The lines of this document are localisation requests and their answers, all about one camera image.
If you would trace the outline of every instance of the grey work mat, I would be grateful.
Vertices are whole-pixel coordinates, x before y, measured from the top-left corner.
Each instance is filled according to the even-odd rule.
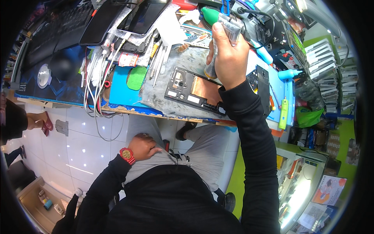
[[[229,119],[227,116],[224,117],[197,107],[185,105],[182,102],[165,98],[165,91],[174,66],[204,75],[208,53],[208,49],[193,46],[190,46],[186,51],[181,53],[177,53],[177,50],[172,50],[169,55],[165,73],[159,75],[155,87],[153,87],[154,79],[149,80],[149,78],[146,78],[144,81],[141,103],[162,111],[164,115],[169,117],[187,116],[211,119]]]

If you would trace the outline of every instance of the keyboard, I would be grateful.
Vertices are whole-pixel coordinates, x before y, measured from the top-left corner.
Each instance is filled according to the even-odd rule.
[[[23,68],[27,70],[54,52],[78,45],[94,11],[91,2],[48,16],[32,37]]]

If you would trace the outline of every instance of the black sleeve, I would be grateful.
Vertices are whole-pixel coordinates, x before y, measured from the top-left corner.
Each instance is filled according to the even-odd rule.
[[[236,121],[245,163],[241,224],[247,233],[280,233],[276,148],[260,97],[247,81],[219,93]]]
[[[103,233],[109,202],[122,189],[131,165],[119,154],[95,179],[79,207],[77,233]]]

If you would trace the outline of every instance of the green plastic bag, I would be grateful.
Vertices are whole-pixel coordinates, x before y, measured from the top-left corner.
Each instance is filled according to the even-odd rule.
[[[308,108],[299,106],[296,109],[297,122],[299,123],[299,128],[307,128],[319,123],[319,118],[323,113],[324,109],[318,111],[311,111]]]

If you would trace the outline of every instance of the red watch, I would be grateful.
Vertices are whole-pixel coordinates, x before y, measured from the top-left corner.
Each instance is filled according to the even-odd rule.
[[[119,155],[121,155],[121,157],[126,160],[130,165],[134,164],[135,162],[135,158],[134,158],[134,155],[132,153],[132,151],[128,148],[122,148],[120,151],[119,151]]]

